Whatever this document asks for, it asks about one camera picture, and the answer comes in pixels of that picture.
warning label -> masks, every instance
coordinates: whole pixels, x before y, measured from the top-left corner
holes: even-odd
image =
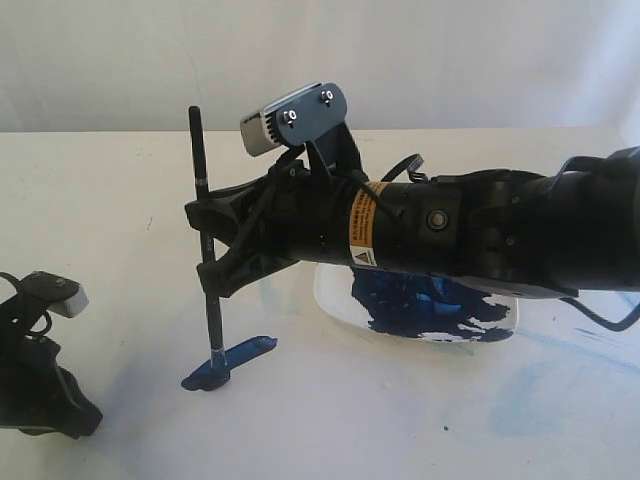
[[[388,184],[368,182],[367,185],[379,195]],[[356,265],[377,265],[373,254],[373,218],[375,213],[375,202],[366,192],[358,190],[349,217],[349,246]]]

yellow warning sticker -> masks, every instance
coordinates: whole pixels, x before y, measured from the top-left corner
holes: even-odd
[[[376,195],[380,195],[388,183],[368,182],[367,185]],[[375,214],[375,202],[365,191],[358,190],[353,199],[349,216],[349,246],[356,265],[377,265],[373,253],[373,219]]]

paint palette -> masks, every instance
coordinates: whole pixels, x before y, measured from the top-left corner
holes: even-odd
[[[342,322],[426,341],[496,342],[518,324],[515,298],[428,275],[321,264],[315,298]]]

white table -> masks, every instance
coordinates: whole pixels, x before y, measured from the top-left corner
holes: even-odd
[[[606,128],[357,132],[379,178],[426,171],[553,174],[625,145]],[[208,133],[213,187],[262,174],[237,133]],[[554,301],[521,302],[518,334],[431,345],[339,324],[299,264],[224,302],[226,343],[278,347],[212,393],[180,381],[206,359],[187,133],[0,135],[0,267],[83,283],[91,303],[50,336],[105,418],[73,441],[0,432],[2,478],[635,478],[640,327],[612,335]],[[10,294],[0,286],[1,298]],[[616,317],[615,293],[586,295]]]

screw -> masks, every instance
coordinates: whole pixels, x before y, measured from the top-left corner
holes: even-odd
[[[331,100],[333,100],[333,92],[331,90],[325,90],[320,94],[320,98],[324,103],[329,105]]]
[[[293,125],[293,122],[298,118],[295,110],[285,110],[282,114],[282,118],[287,125]]]
[[[449,217],[442,210],[434,210],[427,217],[427,225],[431,230],[443,230],[447,228]]]

